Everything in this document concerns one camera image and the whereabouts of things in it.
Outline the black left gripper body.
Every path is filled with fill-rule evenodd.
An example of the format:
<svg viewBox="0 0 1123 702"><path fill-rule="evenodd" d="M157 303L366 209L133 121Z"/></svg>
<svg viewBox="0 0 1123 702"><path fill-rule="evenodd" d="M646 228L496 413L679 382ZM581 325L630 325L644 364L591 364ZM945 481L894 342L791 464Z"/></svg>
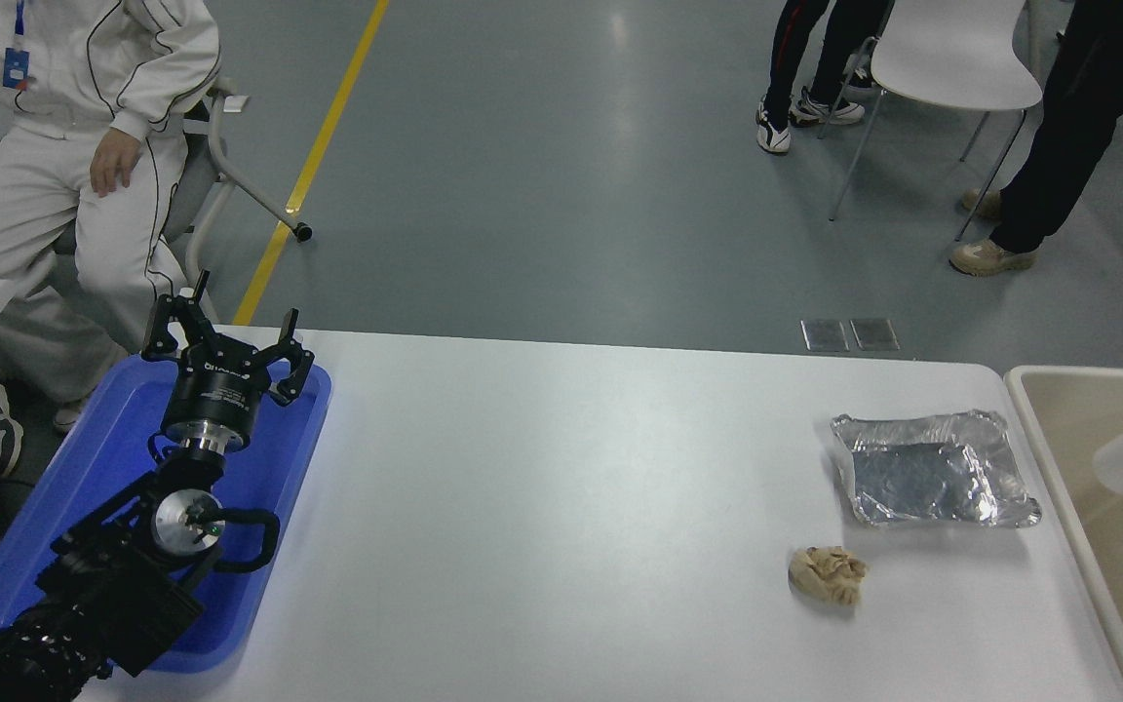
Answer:
<svg viewBox="0 0 1123 702"><path fill-rule="evenodd" d="M179 375L159 428L179 437L188 425L207 421L249 437L261 396L266 392L266 370L250 370L246 361L218 355L206 347L190 347L177 361Z"/></svg>

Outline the seated person's left hand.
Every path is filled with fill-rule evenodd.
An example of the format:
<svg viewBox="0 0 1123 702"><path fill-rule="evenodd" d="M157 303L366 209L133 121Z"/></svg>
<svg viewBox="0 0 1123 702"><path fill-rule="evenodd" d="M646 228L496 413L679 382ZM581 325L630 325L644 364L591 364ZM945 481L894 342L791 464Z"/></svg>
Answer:
<svg viewBox="0 0 1123 702"><path fill-rule="evenodd" d="M90 186L95 195L107 197L119 188L130 186L139 157L139 139L117 128L108 129L99 140L89 166Z"/></svg>

